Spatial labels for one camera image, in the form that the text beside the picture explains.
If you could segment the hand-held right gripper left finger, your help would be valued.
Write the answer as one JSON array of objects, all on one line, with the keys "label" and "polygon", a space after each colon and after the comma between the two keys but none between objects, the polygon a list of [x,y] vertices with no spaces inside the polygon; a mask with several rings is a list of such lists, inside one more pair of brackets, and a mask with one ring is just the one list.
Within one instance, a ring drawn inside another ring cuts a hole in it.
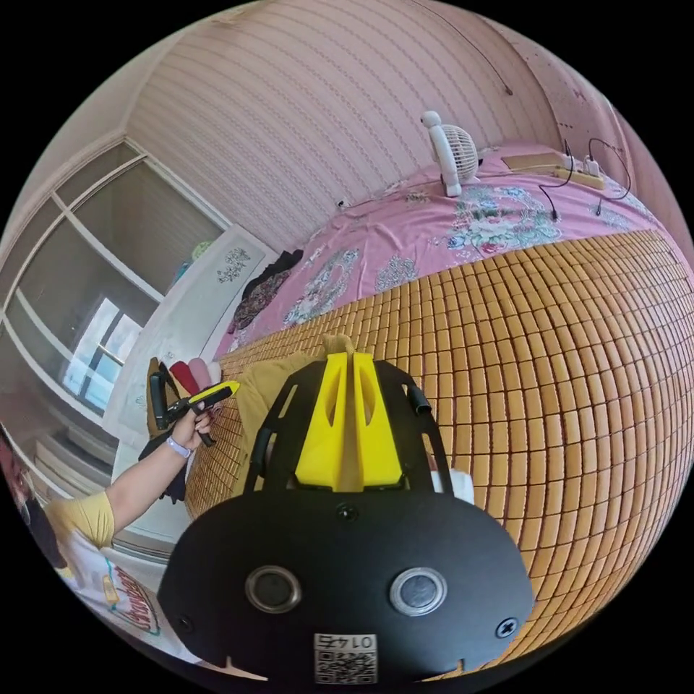
[{"label": "hand-held right gripper left finger", "polygon": [[346,430],[348,354],[329,354],[313,366],[322,371],[295,477],[302,487],[336,487]]}]

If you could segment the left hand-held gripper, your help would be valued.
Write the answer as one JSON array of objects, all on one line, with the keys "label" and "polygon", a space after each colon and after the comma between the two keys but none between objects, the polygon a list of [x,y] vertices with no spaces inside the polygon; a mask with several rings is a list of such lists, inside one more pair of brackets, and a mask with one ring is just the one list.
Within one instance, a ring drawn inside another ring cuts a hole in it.
[{"label": "left hand-held gripper", "polygon": [[168,439],[174,448],[198,448],[201,444],[213,445],[210,433],[212,415],[208,411],[224,400],[235,396],[240,388],[237,381],[222,381],[201,390],[188,399],[188,409],[180,416],[169,432]]}]

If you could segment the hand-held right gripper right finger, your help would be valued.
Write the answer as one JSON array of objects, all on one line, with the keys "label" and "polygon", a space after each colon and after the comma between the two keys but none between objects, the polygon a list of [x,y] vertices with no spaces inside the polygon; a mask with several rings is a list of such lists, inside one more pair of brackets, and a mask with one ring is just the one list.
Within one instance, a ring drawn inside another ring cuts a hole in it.
[{"label": "hand-held right gripper right finger", "polygon": [[396,487],[402,468],[374,359],[353,355],[356,455],[363,487]]}]

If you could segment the person's left hand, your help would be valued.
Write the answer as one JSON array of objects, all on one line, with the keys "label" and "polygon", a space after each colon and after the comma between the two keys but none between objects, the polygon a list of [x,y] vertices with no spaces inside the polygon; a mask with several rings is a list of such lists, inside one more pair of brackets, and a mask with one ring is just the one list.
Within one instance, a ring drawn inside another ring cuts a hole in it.
[{"label": "person's left hand", "polygon": [[210,433],[211,424],[209,412],[190,409],[174,425],[167,443],[178,454],[189,458],[202,443],[202,435]]}]

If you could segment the person's right hand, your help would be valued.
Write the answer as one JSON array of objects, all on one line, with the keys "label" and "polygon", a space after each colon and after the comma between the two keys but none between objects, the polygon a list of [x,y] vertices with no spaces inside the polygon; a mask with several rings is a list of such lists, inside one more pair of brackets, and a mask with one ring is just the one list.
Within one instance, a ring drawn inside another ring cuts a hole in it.
[{"label": "person's right hand", "polygon": [[[438,471],[436,460],[433,454],[430,454],[428,458],[433,489],[436,493],[443,493],[442,477],[441,473]],[[474,485],[471,475],[465,471],[457,471],[450,468],[449,477],[453,495],[459,500],[475,505]]]}]

